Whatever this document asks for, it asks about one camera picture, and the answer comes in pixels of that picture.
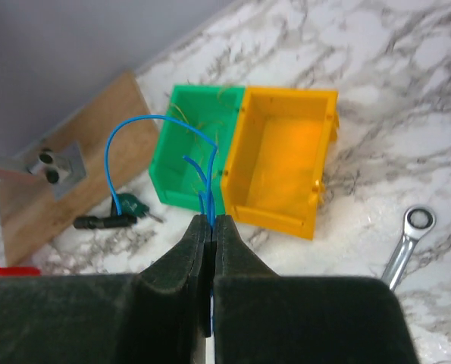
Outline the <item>grey metal bracket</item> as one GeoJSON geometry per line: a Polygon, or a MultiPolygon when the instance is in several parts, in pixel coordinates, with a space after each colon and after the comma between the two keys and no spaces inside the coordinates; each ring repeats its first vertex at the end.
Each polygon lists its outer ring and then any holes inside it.
{"type": "Polygon", "coordinates": [[[85,178],[86,167],[77,141],[60,152],[42,148],[28,162],[0,156],[0,179],[29,184],[45,180],[57,201],[85,178]]]}

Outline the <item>wooden board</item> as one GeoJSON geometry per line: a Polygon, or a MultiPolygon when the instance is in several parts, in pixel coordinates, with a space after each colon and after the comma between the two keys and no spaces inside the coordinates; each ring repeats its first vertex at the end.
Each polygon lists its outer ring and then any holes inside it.
{"type": "Polygon", "coordinates": [[[112,168],[116,188],[148,168],[158,141],[154,121],[135,122],[111,133],[120,122],[148,114],[134,73],[126,71],[24,156],[39,170],[32,181],[0,181],[7,265],[30,258],[77,216],[110,196],[106,165],[112,168]]]}

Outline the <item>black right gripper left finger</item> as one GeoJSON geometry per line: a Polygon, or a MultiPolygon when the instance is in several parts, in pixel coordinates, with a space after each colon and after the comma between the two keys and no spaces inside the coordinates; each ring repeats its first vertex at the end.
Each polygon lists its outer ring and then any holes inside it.
{"type": "Polygon", "coordinates": [[[210,238],[197,215],[139,273],[0,277],[0,363],[203,363],[210,238]]]}

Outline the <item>silver ratchet wrench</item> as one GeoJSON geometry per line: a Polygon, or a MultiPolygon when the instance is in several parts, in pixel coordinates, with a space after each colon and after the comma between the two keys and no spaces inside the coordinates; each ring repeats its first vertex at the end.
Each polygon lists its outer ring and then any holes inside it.
{"type": "Polygon", "coordinates": [[[401,237],[381,275],[391,291],[399,285],[418,242],[432,231],[436,222],[436,215],[428,206],[414,205],[405,211],[401,237]]]}

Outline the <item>green handled screwdriver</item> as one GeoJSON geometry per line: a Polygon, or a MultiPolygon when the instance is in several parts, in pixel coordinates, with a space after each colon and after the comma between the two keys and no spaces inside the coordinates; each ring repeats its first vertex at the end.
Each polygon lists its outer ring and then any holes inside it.
{"type": "Polygon", "coordinates": [[[136,218],[148,217],[159,223],[164,222],[162,218],[153,215],[150,212],[149,206],[146,205],[144,202],[141,202],[132,193],[119,193],[117,195],[117,200],[119,201],[121,207],[121,213],[124,215],[131,215],[136,218]]]}

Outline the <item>red plastic bin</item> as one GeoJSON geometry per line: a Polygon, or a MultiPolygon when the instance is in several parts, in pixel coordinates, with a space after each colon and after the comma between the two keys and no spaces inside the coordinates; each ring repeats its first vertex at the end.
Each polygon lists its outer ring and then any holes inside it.
{"type": "Polygon", "coordinates": [[[0,266],[0,277],[35,277],[41,275],[42,273],[38,268],[31,266],[15,266],[15,267],[0,266]]]}

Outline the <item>green plastic bin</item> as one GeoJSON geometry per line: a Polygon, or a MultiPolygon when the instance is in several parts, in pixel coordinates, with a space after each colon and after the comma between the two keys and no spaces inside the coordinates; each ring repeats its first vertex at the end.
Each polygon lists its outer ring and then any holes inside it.
{"type": "MultiPolygon", "coordinates": [[[[244,86],[174,86],[166,115],[205,134],[215,143],[211,189],[217,215],[226,213],[221,175],[233,139],[245,93],[244,86]]],[[[183,157],[189,156],[204,173],[212,147],[202,137],[178,124],[162,124],[149,175],[161,203],[198,212],[199,192],[205,190],[197,170],[183,157]]]]}

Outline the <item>yellow plastic bin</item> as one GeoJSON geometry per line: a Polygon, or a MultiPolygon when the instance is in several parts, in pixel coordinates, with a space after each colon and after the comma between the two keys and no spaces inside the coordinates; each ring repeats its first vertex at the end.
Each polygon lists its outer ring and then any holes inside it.
{"type": "Polygon", "coordinates": [[[235,221],[315,234],[324,165],[340,126],[334,89],[246,87],[221,178],[235,221]]]}

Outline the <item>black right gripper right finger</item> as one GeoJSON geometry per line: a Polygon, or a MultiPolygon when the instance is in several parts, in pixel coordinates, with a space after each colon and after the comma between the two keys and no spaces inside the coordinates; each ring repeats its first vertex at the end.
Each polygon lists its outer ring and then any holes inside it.
{"type": "Polygon", "coordinates": [[[213,283],[218,363],[416,363],[399,301],[376,278],[281,276],[219,216],[213,283]]]}

